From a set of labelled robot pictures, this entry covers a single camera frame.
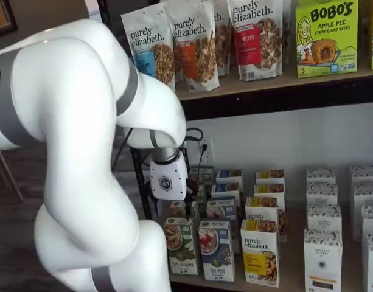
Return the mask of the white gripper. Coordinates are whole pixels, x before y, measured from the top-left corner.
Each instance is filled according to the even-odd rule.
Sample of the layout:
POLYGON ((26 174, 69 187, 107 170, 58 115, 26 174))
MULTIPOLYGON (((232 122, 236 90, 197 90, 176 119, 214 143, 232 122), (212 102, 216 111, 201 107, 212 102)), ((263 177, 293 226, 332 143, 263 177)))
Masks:
POLYGON ((150 161, 152 203, 157 217, 162 214, 161 200, 184 200, 187 218, 200 220, 204 208, 204 184, 187 179, 187 166, 182 153, 165 164, 150 161))

